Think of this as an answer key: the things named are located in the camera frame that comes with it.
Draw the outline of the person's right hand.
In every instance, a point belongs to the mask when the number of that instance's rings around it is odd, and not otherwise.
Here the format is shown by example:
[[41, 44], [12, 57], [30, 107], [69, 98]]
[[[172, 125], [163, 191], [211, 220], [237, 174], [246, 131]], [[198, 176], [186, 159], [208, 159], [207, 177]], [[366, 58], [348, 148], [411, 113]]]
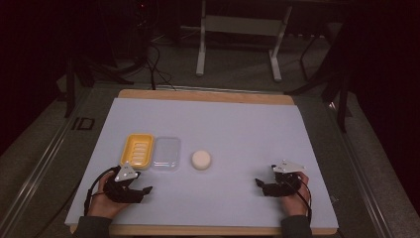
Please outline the person's right hand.
[[302, 172], [297, 173], [302, 182], [301, 188], [293, 195], [280, 199], [284, 214], [287, 216], [309, 214], [310, 191], [307, 187], [309, 178]]

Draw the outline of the metal floor rail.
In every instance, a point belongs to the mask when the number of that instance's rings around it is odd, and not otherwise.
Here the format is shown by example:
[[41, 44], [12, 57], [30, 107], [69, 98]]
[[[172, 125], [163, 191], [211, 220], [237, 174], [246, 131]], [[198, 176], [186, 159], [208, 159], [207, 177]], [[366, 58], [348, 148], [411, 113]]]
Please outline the metal floor rail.
[[16, 226], [90, 92], [76, 95], [67, 117], [66, 103], [53, 101], [0, 157], [0, 238]]
[[351, 171], [353, 173], [356, 185], [378, 238], [392, 238], [390, 228], [384, 219], [381, 209], [379, 208], [373, 190], [370, 187], [368, 178], [361, 164], [360, 158], [358, 157], [354, 143], [350, 137], [350, 130], [343, 132], [341, 127], [338, 125], [338, 107], [334, 102], [325, 103], [324, 106], [326, 107], [329, 118], [332, 120], [333, 124], [338, 130], [339, 138], [344, 144], [346, 154], [350, 160]]

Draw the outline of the round white soap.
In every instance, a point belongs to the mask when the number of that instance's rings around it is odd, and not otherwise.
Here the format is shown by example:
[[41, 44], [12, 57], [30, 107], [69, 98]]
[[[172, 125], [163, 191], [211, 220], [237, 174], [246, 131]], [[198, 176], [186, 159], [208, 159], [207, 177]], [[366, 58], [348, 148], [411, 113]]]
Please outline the round white soap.
[[207, 170], [211, 162], [211, 155], [207, 151], [196, 151], [192, 154], [191, 164], [198, 171]]

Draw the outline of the white metal stand frame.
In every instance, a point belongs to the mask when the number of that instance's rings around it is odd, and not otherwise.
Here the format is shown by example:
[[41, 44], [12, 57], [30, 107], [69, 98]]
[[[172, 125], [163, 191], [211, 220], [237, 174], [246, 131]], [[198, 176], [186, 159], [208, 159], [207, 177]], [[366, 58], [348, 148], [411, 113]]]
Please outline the white metal stand frame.
[[206, 33], [217, 32], [275, 37], [274, 46], [268, 50], [268, 58], [273, 80], [282, 81], [277, 55], [292, 13], [293, 6], [291, 4], [284, 4], [279, 20], [270, 20], [209, 15], [206, 10], [207, 0], [200, 0], [200, 2], [200, 26], [198, 28], [200, 40], [195, 70], [197, 76], [202, 76], [205, 72]]

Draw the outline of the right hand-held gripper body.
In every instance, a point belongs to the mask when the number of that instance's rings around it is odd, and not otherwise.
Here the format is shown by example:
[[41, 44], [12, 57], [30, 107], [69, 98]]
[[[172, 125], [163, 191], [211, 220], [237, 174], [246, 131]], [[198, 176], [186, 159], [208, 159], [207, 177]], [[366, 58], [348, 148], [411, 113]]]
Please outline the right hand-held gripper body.
[[271, 168], [275, 179], [275, 196], [293, 195], [301, 188], [301, 178], [298, 173], [306, 170], [304, 166], [283, 160], [278, 165], [272, 165]]

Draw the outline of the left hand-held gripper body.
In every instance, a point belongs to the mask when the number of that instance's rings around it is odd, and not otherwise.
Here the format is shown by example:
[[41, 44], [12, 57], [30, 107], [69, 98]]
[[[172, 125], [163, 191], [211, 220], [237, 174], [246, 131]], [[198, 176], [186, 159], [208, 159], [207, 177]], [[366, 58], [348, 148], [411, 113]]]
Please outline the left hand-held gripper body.
[[136, 203], [141, 195], [140, 190], [130, 189], [129, 185], [139, 177], [129, 164], [118, 166], [113, 169], [114, 174], [104, 185], [105, 194], [114, 202]]

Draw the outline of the person's left hand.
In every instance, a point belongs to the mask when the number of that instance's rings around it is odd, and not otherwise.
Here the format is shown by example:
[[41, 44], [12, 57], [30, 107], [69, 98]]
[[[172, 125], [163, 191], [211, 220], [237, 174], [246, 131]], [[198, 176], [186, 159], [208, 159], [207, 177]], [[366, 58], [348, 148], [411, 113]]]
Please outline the person's left hand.
[[109, 172], [99, 180], [97, 191], [90, 202], [87, 212], [88, 216], [114, 219], [122, 210], [129, 206], [129, 203], [114, 202], [105, 194], [104, 185], [113, 174], [113, 172]]

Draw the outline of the yellow soap dish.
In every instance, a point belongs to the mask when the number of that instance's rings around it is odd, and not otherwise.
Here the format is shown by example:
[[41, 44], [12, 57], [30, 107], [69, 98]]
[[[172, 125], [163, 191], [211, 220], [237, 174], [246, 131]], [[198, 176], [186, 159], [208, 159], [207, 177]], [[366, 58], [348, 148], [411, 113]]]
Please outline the yellow soap dish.
[[136, 170], [147, 169], [152, 162], [155, 138], [151, 134], [130, 134], [123, 149], [120, 164]]

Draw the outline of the clear plastic lid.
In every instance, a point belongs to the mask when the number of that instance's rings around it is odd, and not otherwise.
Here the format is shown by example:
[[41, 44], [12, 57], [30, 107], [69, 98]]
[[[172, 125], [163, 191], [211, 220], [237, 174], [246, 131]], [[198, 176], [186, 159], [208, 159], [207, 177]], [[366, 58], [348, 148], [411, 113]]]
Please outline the clear plastic lid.
[[179, 165], [181, 142], [176, 137], [158, 137], [154, 147], [152, 168], [173, 172]]

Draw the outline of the black stand legs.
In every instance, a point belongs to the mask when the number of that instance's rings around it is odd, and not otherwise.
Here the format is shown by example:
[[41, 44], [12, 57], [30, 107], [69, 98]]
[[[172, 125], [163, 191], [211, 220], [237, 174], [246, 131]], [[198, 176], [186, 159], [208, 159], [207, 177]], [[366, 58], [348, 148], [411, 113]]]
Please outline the black stand legs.
[[329, 22], [321, 28], [322, 34], [331, 44], [320, 67], [307, 77], [303, 58], [309, 48], [315, 42], [311, 40], [299, 59], [299, 65], [304, 77], [308, 80], [306, 84], [296, 89], [285, 91], [285, 95], [299, 95], [309, 91], [321, 84], [326, 84], [321, 93], [324, 102], [332, 104], [336, 97], [339, 97], [337, 109], [337, 124], [343, 133], [347, 132], [345, 118], [347, 111], [348, 92], [350, 86], [350, 72], [347, 67], [347, 57], [344, 48], [344, 38], [342, 35], [343, 23]]
[[140, 67], [141, 66], [135, 62], [122, 69], [111, 69], [87, 56], [74, 55], [68, 57], [65, 68], [65, 93], [62, 94], [62, 98], [66, 102], [64, 117], [68, 118], [75, 108], [76, 78], [79, 79], [82, 85], [92, 87], [95, 82], [93, 73], [97, 72], [108, 80], [115, 81], [119, 84], [132, 85], [133, 82], [124, 79], [123, 75], [133, 72]]

